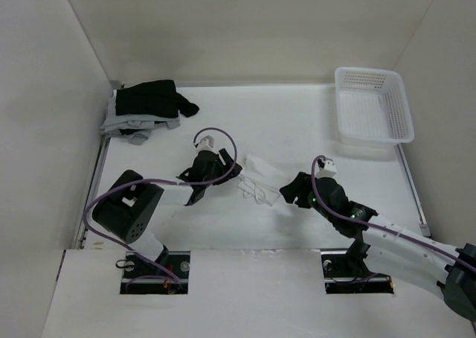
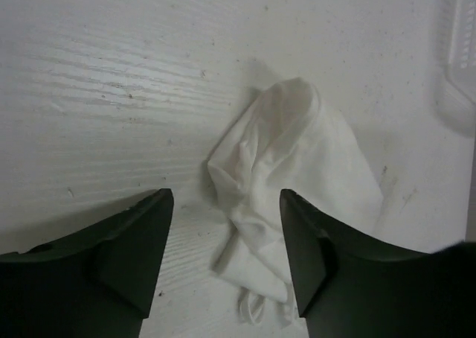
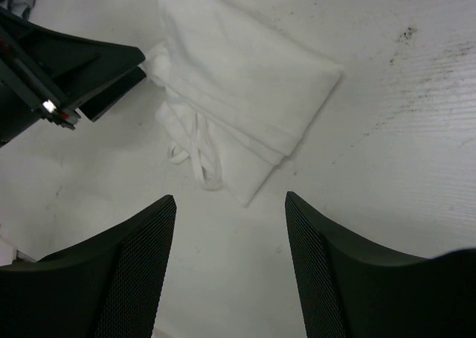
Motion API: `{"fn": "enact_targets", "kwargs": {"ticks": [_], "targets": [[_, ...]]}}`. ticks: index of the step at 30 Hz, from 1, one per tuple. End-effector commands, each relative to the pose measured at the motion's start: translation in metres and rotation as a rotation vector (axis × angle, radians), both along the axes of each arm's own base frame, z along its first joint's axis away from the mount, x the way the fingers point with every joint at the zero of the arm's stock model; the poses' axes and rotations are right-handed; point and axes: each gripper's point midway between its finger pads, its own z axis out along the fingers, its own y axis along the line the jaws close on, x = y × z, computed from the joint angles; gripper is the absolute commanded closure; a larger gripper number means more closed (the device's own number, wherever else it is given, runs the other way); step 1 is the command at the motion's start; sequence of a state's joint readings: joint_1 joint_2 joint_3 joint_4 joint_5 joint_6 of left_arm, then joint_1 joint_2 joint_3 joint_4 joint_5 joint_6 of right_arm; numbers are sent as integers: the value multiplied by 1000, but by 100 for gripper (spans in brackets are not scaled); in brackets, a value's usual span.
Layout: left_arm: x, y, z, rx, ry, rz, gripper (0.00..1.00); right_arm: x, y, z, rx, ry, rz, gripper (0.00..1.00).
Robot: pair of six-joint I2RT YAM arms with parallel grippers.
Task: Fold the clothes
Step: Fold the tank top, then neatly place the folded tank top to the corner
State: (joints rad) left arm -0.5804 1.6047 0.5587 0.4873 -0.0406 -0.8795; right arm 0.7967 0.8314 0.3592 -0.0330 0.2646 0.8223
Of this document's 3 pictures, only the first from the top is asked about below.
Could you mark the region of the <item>white tank top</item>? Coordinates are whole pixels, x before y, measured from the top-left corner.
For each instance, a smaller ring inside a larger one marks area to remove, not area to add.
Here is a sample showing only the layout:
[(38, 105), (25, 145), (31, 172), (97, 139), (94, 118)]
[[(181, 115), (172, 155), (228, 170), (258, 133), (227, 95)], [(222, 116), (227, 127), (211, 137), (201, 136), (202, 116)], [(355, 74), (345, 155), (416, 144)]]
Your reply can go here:
[(238, 189), (244, 198), (254, 198), (257, 204), (273, 206), (280, 197), (280, 188), (288, 179), (284, 172), (265, 160), (247, 155), (239, 174)]

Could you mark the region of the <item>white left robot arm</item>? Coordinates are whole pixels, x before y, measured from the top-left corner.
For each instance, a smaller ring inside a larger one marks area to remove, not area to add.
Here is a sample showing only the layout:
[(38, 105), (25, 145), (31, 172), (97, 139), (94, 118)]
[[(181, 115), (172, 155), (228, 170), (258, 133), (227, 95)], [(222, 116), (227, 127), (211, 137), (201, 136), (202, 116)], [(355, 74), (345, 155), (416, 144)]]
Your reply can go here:
[(136, 182), (102, 199), (93, 209), (92, 219), (143, 256), (141, 268), (156, 278), (167, 268), (168, 249), (148, 229), (156, 208), (160, 205), (191, 206), (200, 201), (211, 185), (221, 185), (242, 171), (226, 149), (200, 150), (190, 168), (178, 175), (178, 185), (145, 183), (133, 170), (121, 174), (113, 187)]

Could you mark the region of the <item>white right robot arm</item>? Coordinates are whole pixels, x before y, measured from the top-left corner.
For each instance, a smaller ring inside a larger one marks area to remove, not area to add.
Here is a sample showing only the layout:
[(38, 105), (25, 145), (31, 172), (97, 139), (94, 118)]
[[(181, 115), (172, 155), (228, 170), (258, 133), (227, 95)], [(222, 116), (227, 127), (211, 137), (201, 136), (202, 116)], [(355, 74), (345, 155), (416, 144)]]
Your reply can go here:
[(458, 316), (475, 320), (475, 245), (438, 243), (388, 220), (347, 198), (333, 179), (300, 172), (280, 189), (288, 204), (314, 209), (343, 236), (352, 239), (345, 266), (399, 278), (434, 294)]

